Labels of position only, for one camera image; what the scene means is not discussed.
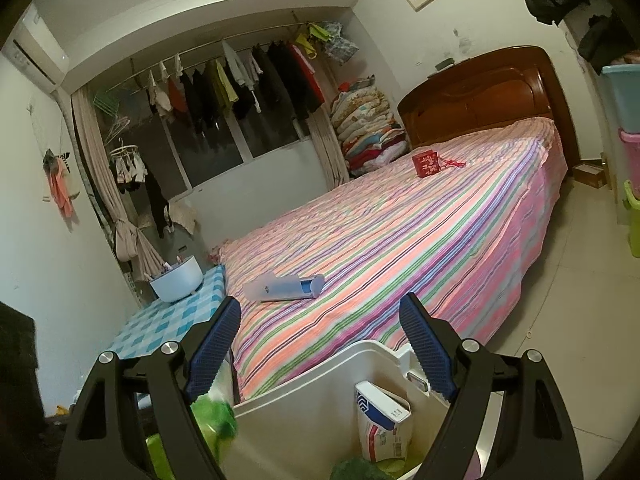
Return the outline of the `striped pink bed cover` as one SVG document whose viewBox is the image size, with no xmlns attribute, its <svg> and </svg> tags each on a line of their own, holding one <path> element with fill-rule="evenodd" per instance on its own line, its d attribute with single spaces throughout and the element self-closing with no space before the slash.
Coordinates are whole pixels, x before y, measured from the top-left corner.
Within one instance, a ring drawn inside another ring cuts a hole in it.
<svg viewBox="0 0 640 480">
<path fill-rule="evenodd" d="M 544 246 L 567 172 L 560 134 L 534 117 L 435 151 L 466 166 L 419 178 L 405 155 L 221 246 L 242 308 L 231 347 L 242 400 L 358 341 L 403 347 L 407 294 L 462 337 L 494 336 Z M 248 300 L 243 285 L 269 272 L 326 282 L 317 298 Z"/>
</svg>

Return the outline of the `green snack plastic bag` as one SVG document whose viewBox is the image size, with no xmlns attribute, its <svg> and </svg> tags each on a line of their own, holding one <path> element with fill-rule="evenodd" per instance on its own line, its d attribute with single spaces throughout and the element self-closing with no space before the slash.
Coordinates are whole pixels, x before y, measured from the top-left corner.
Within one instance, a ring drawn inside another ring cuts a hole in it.
<svg viewBox="0 0 640 480">
<path fill-rule="evenodd" d="M 199 396 L 192 404 L 191 411 L 198 428 L 212 452 L 216 463 L 221 466 L 231 442 L 238 434 L 238 423 L 231 404 L 219 391 Z M 170 468 L 160 434 L 156 432 L 145 439 L 154 472 L 160 479 L 175 478 Z"/>
</svg>

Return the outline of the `hanging clothes row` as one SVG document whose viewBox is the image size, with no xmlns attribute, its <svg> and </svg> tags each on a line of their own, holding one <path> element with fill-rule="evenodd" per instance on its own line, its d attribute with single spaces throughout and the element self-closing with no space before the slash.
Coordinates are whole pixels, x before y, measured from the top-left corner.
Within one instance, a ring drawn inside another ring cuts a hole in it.
<svg viewBox="0 0 640 480">
<path fill-rule="evenodd" d="M 301 124 L 326 102 L 312 61 L 323 53 L 344 64 L 359 51 L 342 30 L 339 22 L 311 23 L 292 41 L 242 52 L 222 40 L 224 54 L 192 74 L 186 73 L 175 55 L 171 73 L 164 63 L 158 64 L 158 74 L 148 71 L 149 106 L 160 116 L 184 119 L 213 146 L 217 144 L 214 130 L 226 110 L 237 120 L 250 114 L 281 114 Z"/>
</svg>

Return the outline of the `laundry clip hanger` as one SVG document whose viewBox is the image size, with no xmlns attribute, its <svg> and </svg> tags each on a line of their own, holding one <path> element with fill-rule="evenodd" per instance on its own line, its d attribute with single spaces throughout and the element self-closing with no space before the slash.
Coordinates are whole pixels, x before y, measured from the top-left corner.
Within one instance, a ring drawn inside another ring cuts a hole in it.
<svg viewBox="0 0 640 480">
<path fill-rule="evenodd" d="M 145 184 L 148 170 L 137 145 L 122 145 L 108 154 L 108 162 L 119 192 L 134 192 Z"/>
</svg>

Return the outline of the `stack of folded quilts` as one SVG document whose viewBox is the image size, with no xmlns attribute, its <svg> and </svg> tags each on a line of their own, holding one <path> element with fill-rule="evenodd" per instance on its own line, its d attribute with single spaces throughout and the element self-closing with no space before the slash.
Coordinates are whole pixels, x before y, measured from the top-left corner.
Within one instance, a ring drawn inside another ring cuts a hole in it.
<svg viewBox="0 0 640 480">
<path fill-rule="evenodd" d="M 341 84 L 329 118 L 352 178 L 381 169 L 408 152 L 407 133 L 386 94 L 378 90 L 375 76 Z"/>
</svg>

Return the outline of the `white red paper mail bag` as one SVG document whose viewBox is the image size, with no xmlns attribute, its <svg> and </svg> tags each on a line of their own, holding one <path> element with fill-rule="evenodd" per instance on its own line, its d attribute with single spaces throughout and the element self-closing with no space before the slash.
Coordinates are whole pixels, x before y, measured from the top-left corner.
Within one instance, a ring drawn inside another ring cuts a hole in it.
<svg viewBox="0 0 640 480">
<path fill-rule="evenodd" d="M 363 458 L 371 463 L 405 460 L 413 432 L 409 402 L 367 380 L 355 386 L 355 401 Z"/>
</svg>

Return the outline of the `lavender pencil case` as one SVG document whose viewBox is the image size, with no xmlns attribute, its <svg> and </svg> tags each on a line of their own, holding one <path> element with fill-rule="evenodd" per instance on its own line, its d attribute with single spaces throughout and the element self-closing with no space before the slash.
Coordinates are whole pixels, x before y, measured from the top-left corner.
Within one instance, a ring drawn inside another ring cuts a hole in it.
<svg viewBox="0 0 640 480">
<path fill-rule="evenodd" d="M 277 276 L 269 272 L 243 285 L 243 294 L 250 301 L 288 301 L 317 298 L 326 279 L 322 274 L 301 278 L 297 274 Z"/>
</svg>

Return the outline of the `green plush hedgehog toy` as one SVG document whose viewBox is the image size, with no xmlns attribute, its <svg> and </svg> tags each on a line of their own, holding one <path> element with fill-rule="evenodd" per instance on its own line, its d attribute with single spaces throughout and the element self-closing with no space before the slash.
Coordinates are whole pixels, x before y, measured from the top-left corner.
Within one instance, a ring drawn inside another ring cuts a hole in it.
<svg viewBox="0 0 640 480">
<path fill-rule="evenodd" d="M 372 463 L 364 458 L 350 458 L 335 465 L 331 480 L 393 480 L 404 471 L 404 460 L 382 460 Z"/>
</svg>

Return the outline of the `stacked plastic storage boxes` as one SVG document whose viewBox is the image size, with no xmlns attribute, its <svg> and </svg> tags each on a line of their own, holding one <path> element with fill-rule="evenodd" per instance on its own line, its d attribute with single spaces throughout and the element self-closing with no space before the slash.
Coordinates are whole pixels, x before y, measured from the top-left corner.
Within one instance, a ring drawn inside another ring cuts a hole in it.
<svg viewBox="0 0 640 480">
<path fill-rule="evenodd" d="M 629 247 L 639 257 L 639 102 L 638 64 L 616 64 L 602 68 L 613 95 L 617 134 L 622 144 L 627 174 L 623 180 L 624 199 L 629 212 Z"/>
</svg>

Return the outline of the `white air conditioner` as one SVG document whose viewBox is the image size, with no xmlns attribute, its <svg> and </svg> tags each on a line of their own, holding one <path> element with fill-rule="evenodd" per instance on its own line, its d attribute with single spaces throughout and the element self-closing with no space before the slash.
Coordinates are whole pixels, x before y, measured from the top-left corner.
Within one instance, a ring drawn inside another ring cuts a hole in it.
<svg viewBox="0 0 640 480">
<path fill-rule="evenodd" d="M 43 92 L 62 84 L 70 59 L 32 3 L 2 47 L 3 55 Z"/>
</svg>

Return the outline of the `white storage bin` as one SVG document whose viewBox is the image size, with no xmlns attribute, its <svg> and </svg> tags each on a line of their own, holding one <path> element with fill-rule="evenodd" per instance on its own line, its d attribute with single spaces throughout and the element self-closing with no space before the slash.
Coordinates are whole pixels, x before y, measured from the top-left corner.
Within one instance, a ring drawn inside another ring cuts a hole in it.
<svg viewBox="0 0 640 480">
<path fill-rule="evenodd" d="M 416 475 L 448 411 L 410 346 L 352 344 L 298 377 L 235 405 L 238 434 L 224 453 L 229 479 L 327 479 L 361 455 L 356 385 L 367 380 L 408 401 L 413 420 L 408 458 L 396 479 Z"/>
</svg>

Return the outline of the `right beige curtain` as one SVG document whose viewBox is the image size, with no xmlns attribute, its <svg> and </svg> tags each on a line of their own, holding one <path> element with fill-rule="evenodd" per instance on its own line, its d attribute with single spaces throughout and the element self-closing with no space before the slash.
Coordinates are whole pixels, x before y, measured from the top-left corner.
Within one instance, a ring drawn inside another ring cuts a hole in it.
<svg viewBox="0 0 640 480">
<path fill-rule="evenodd" d="M 306 124 L 328 189 L 333 190 L 348 182 L 350 177 L 341 145 L 338 143 L 326 110 L 319 107 L 309 115 Z"/>
</svg>

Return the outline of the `white oval pen holder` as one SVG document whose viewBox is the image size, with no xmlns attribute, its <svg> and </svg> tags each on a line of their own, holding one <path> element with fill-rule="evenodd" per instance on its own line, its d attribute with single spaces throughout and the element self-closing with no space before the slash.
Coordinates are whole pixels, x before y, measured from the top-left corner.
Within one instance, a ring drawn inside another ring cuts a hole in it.
<svg viewBox="0 0 640 480">
<path fill-rule="evenodd" d="M 153 278 L 150 285 L 158 299 L 173 304 L 195 292 L 204 281 L 204 274 L 194 256 L 165 269 L 165 272 Z"/>
</svg>

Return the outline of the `wooden bed headboard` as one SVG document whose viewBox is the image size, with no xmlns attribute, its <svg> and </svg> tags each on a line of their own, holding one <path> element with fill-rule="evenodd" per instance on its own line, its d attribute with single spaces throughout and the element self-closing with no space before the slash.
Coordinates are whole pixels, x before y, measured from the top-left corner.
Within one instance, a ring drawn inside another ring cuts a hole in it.
<svg viewBox="0 0 640 480">
<path fill-rule="evenodd" d="M 507 47 L 454 64 L 418 84 L 397 109 L 412 148 L 547 117 L 559 131 L 567 165 L 580 163 L 565 93 L 541 47 Z"/>
</svg>

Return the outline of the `red pouch on bed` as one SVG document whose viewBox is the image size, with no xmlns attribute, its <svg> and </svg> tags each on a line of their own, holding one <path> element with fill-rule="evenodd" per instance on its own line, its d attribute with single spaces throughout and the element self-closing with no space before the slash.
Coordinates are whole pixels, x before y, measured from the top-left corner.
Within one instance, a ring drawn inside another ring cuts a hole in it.
<svg viewBox="0 0 640 480">
<path fill-rule="evenodd" d="M 419 178 L 434 176 L 434 174 L 439 174 L 448 168 L 464 168 L 466 166 L 465 162 L 443 158 L 434 150 L 413 155 L 412 162 Z"/>
</svg>

